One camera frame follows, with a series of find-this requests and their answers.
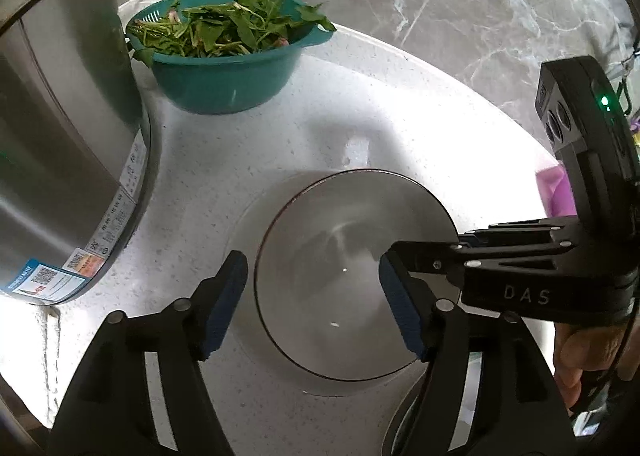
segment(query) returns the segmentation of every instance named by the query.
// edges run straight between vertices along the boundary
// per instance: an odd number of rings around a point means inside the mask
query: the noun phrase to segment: finger
[[[564,367],[560,357],[562,346],[564,346],[566,340],[576,331],[577,328],[570,324],[560,322],[557,322],[554,325],[556,327],[556,335],[554,338],[554,366],[558,368],[559,366]]]
[[[565,366],[556,366],[556,371],[554,373],[556,380],[560,379],[568,388],[572,388],[580,382],[581,376],[582,370],[577,368],[568,368]]]
[[[578,398],[580,398],[580,392],[582,391],[582,384],[580,380],[578,380],[578,383],[574,386],[569,387],[566,386],[560,378],[556,378],[556,384],[558,385],[560,395],[562,396],[562,400],[564,401],[567,409],[569,407],[573,407],[578,401]]]
[[[578,330],[562,346],[562,364],[586,371],[606,370],[616,355],[624,327],[617,325]]]

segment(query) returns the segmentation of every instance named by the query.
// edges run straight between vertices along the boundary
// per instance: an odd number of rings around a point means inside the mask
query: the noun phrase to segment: stainless steel bowl
[[[409,353],[378,281],[397,240],[455,241],[440,202],[405,176],[345,171],[310,185],[271,223],[255,265],[255,299],[269,337],[323,378],[391,375]]]

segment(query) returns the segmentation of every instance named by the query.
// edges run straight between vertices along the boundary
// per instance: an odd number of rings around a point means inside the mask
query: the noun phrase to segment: green vegetable leaves
[[[211,24],[204,20],[196,23],[196,36],[202,41],[205,52],[210,53],[216,49],[216,41],[226,30],[227,26],[228,24]]]
[[[143,48],[142,50],[136,50],[133,52],[133,58],[142,61],[148,68],[154,63],[154,54],[156,50],[153,48]]]
[[[318,12],[318,8],[320,8],[319,4],[316,4],[316,6],[308,6],[306,4],[305,6],[297,6],[296,10],[300,12],[300,17],[303,21],[318,23],[328,32],[335,32],[335,26],[326,16]]]
[[[150,67],[156,52],[201,58],[245,55],[287,46],[316,24],[335,32],[335,26],[318,12],[319,4],[296,6],[297,13],[284,14],[285,3],[235,0],[180,10],[180,0],[175,0],[159,21],[137,20],[127,27],[145,46],[133,57]]]
[[[255,50],[258,46],[257,39],[254,33],[249,28],[249,23],[244,19],[241,14],[232,14],[230,16],[231,21],[235,24],[238,31],[238,37],[247,45],[251,50]]]

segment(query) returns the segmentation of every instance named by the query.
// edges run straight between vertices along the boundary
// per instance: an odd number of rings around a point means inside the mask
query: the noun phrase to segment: product label
[[[102,258],[107,258],[135,207],[135,201],[122,187],[119,187],[100,225],[84,249]]]
[[[127,163],[125,163],[120,175],[120,185],[127,191],[127,194],[134,197],[136,189],[142,180],[142,168],[145,165],[146,146],[142,139],[142,132],[138,130],[135,140],[131,146]]]
[[[86,281],[85,277],[30,259],[7,289],[20,295],[58,302],[78,290]]]
[[[66,260],[66,263],[62,265],[62,268],[81,276],[93,277],[103,265],[104,259],[100,256],[87,252],[82,248],[76,248]]]

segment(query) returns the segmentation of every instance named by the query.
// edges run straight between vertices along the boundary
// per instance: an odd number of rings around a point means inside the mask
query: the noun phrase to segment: human hand
[[[554,378],[565,406],[572,407],[578,401],[583,371],[607,370],[611,366],[622,340],[626,322],[620,325],[597,328],[577,328],[556,323],[554,343]],[[626,344],[625,352],[617,366],[622,380],[631,380],[640,365],[640,323],[636,324]]]

